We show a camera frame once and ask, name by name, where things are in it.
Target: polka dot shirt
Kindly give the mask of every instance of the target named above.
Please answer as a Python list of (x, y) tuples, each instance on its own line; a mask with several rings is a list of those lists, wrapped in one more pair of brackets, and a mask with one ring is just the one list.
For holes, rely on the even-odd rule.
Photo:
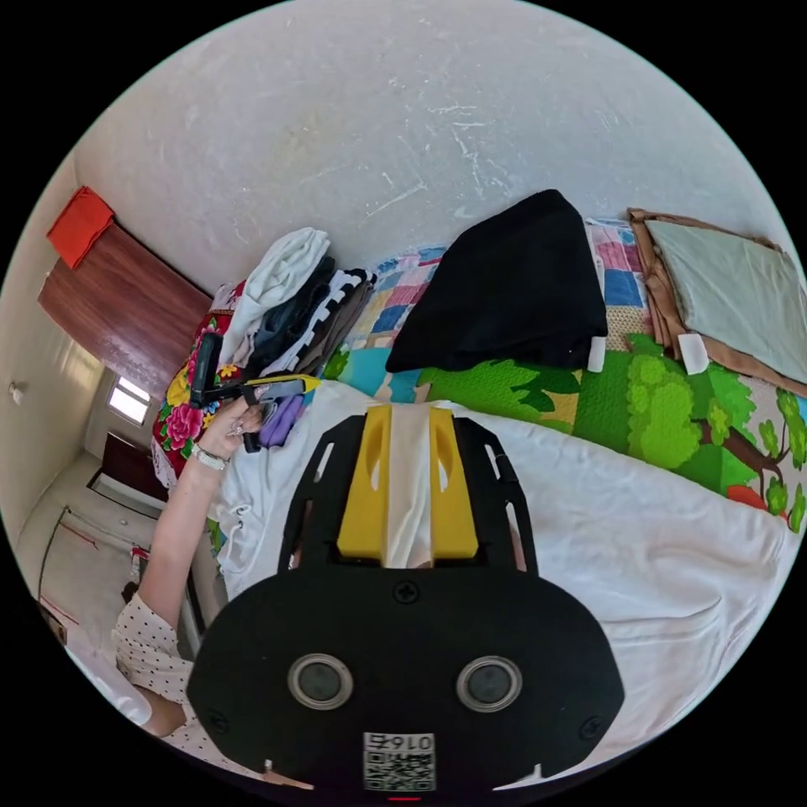
[(112, 631), (118, 669), (134, 686), (149, 689), (180, 704), (186, 722), (163, 737), (185, 753), (228, 771), (260, 779), (260, 774), (231, 762), (208, 737), (187, 701), (185, 688), (193, 664), (179, 655), (177, 633), (135, 594)]

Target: handheld tool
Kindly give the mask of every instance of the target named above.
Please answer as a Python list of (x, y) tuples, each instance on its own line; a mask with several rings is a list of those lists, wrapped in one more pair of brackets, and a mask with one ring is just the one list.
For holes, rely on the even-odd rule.
[[(219, 334), (205, 334), (196, 358), (196, 366), (191, 379), (190, 406), (204, 409), (215, 401), (245, 398), (250, 406), (266, 404), (277, 398), (304, 395), (319, 386), (319, 379), (313, 376), (276, 373), (256, 378), (240, 379), (229, 384), (216, 386), (216, 370), (219, 366), (222, 337)], [(255, 434), (244, 435), (244, 448), (254, 454), (261, 450)]]
[(187, 687), (198, 718), (241, 765), (379, 804), (569, 769), (625, 697), (602, 628), (540, 577), (496, 435), (447, 409), (430, 409), (432, 568), (387, 568), (391, 418), (372, 406), (323, 435), (277, 574), (208, 629)]

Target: black cloth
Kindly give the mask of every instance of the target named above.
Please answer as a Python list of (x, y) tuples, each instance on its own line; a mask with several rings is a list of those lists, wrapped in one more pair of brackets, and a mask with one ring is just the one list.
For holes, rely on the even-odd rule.
[(261, 373), (305, 333), (314, 311), (328, 296), (335, 272), (336, 262), (326, 255), (291, 299), (264, 314), (246, 365), (247, 377)]
[(466, 370), (489, 359), (579, 369), (592, 337), (607, 335), (583, 219), (547, 190), (449, 247), (393, 344), (387, 372)]

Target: floral fabric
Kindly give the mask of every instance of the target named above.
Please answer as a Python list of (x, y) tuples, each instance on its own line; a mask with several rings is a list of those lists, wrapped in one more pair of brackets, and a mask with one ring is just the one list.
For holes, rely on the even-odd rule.
[[(193, 442), (208, 428), (220, 406), (220, 401), (216, 401), (206, 409), (191, 408), (191, 380), (196, 370), (199, 346), (205, 334), (226, 333), (243, 291), (244, 281), (227, 284), (219, 289), (212, 308), (196, 329), (187, 361), (174, 376), (162, 399), (151, 433), (151, 450), (155, 474), (169, 490), (177, 484), (177, 479), (191, 456)], [(223, 365), (218, 368), (215, 382), (220, 384), (237, 381), (242, 372), (233, 364)]]

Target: sticker label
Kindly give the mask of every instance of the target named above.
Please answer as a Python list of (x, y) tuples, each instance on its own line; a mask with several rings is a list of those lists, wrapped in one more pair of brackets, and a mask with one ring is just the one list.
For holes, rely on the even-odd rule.
[(376, 791), (436, 789), (435, 736), (365, 732), (364, 787)]

